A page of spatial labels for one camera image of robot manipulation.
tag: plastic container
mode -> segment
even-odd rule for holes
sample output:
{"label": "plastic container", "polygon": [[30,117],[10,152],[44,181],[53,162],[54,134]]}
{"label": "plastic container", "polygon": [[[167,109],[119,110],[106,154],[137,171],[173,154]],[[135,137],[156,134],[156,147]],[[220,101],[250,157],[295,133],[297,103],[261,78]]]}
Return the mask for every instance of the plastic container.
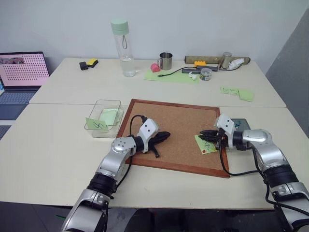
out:
{"label": "plastic container", "polygon": [[212,70],[204,68],[201,70],[201,75],[199,78],[203,81],[209,81],[211,79],[211,75],[212,75]]}
{"label": "plastic container", "polygon": [[112,32],[115,37],[120,65],[124,76],[132,77],[136,70],[129,38],[129,26],[125,19],[116,18],[111,21]]}
{"label": "plastic container", "polygon": [[107,130],[102,129],[89,129],[87,123],[84,128],[88,131],[94,138],[115,138],[122,120],[124,110],[121,109],[121,102],[118,100],[97,100],[95,106],[93,107],[89,118],[100,120],[100,117],[104,110],[115,110],[116,117],[112,125],[107,126]]}

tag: green paper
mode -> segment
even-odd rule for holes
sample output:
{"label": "green paper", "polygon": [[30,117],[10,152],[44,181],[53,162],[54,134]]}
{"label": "green paper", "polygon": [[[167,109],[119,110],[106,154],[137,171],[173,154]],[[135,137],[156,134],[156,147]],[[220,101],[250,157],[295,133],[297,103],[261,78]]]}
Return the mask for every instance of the green paper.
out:
{"label": "green paper", "polygon": [[101,113],[100,120],[104,121],[107,126],[116,125],[120,119],[120,115],[122,115],[123,110],[117,109],[104,109]]}
{"label": "green paper", "polygon": [[254,93],[247,89],[238,89],[239,98],[245,101],[252,102],[254,98]]}
{"label": "green paper", "polygon": [[90,130],[108,130],[104,121],[86,118],[88,129]]}
{"label": "green paper", "polygon": [[226,86],[221,86],[220,87],[220,93],[238,94],[238,89],[237,88],[226,87]]}
{"label": "green paper", "polygon": [[194,137],[202,154],[208,154],[217,151],[213,143],[210,143],[206,140],[202,140],[198,135],[195,135]]}
{"label": "green paper", "polygon": [[152,72],[151,70],[148,70],[146,72],[146,75],[144,77],[144,80],[147,81],[163,81],[163,82],[179,82],[179,83],[190,83],[190,84],[197,84],[199,82],[199,77],[197,76],[197,79],[194,81],[187,73],[182,73],[181,71],[178,71],[172,75],[169,76],[162,76],[158,77],[160,74],[169,74],[173,71],[168,70],[161,70],[159,72]]}

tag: yellow sponge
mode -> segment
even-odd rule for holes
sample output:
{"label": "yellow sponge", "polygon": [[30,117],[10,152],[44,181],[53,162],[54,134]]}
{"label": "yellow sponge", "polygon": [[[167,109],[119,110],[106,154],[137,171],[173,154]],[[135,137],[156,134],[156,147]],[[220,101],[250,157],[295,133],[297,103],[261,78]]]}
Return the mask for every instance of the yellow sponge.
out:
{"label": "yellow sponge", "polygon": [[194,61],[194,67],[196,66],[206,66],[206,62],[204,61]]}
{"label": "yellow sponge", "polygon": [[98,59],[93,58],[87,62],[87,66],[90,68],[94,68],[97,63],[98,63]]}

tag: stainless steel cup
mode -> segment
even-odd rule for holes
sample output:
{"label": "stainless steel cup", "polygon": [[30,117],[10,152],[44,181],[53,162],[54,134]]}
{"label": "stainless steel cup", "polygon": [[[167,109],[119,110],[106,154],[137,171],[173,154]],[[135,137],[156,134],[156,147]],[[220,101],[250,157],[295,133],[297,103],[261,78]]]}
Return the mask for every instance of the stainless steel cup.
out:
{"label": "stainless steel cup", "polygon": [[160,69],[170,70],[172,68],[172,53],[162,52],[160,58],[157,60],[157,64]]}
{"label": "stainless steel cup", "polygon": [[230,52],[224,52],[223,56],[221,57],[219,64],[218,64],[218,69],[227,69],[230,59],[231,59],[232,53]]}

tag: transparent plastic box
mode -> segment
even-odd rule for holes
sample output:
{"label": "transparent plastic box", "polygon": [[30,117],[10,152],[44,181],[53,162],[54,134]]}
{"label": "transparent plastic box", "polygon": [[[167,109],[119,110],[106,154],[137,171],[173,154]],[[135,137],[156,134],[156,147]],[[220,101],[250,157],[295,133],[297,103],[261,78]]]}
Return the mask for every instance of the transparent plastic box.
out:
{"label": "transparent plastic box", "polygon": [[101,128],[95,130],[90,129],[88,128],[87,123],[84,126],[85,130],[88,131],[94,138],[115,138],[121,124],[122,116],[124,114],[124,110],[120,108],[121,102],[118,100],[97,100],[89,118],[100,120],[104,110],[115,110],[116,117],[112,125],[107,124],[107,130],[103,130]]}

